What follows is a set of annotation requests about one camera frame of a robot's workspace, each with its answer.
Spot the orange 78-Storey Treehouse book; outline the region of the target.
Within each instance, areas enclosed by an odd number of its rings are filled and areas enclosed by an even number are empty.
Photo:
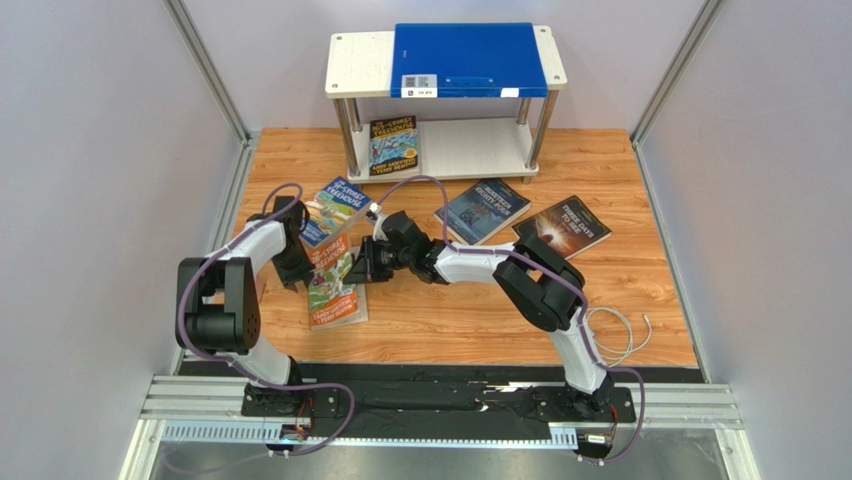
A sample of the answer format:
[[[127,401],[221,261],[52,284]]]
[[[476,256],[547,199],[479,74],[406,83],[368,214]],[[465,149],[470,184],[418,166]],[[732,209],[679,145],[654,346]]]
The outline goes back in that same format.
[[[308,325],[312,331],[363,323],[368,320],[363,285],[345,284],[343,279],[354,265],[348,233],[309,251],[315,266],[308,284]]]

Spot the Nineteen Eighty-Four book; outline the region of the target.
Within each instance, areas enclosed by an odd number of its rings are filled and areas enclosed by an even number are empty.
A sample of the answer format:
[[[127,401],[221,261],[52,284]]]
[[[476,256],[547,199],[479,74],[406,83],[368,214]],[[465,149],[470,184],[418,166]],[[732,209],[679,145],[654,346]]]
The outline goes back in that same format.
[[[466,245],[481,245],[526,213],[531,201],[500,179],[484,179],[434,212],[447,231]]]

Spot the black 169-Storey Treehouse book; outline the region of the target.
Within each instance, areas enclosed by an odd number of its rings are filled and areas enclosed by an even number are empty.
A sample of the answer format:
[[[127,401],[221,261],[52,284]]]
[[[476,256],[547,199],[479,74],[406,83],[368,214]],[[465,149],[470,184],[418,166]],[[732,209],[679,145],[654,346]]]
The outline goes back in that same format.
[[[372,120],[369,124],[368,172],[371,177],[407,178],[421,172],[415,115]]]

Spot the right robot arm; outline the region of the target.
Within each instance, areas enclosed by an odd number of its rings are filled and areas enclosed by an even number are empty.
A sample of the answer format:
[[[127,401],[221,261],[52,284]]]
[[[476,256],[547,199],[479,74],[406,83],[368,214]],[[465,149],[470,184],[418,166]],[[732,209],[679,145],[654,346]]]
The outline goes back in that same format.
[[[470,246],[431,239],[403,211],[373,214],[346,284],[387,282],[409,270],[427,284],[496,284],[534,327],[549,334],[576,401],[607,408],[614,382],[585,325],[585,279],[533,233],[514,243]]]

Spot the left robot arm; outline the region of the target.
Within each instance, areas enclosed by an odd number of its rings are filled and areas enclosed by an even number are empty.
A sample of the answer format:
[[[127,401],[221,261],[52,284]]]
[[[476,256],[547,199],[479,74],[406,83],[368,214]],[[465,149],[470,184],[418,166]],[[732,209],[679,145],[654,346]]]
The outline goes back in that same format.
[[[175,339],[255,385],[293,390],[302,384],[297,361],[261,333],[258,280],[271,264],[287,289],[310,283],[315,266],[300,240],[310,214],[293,196],[276,197],[274,207],[270,214],[251,216],[221,250],[179,263]]]

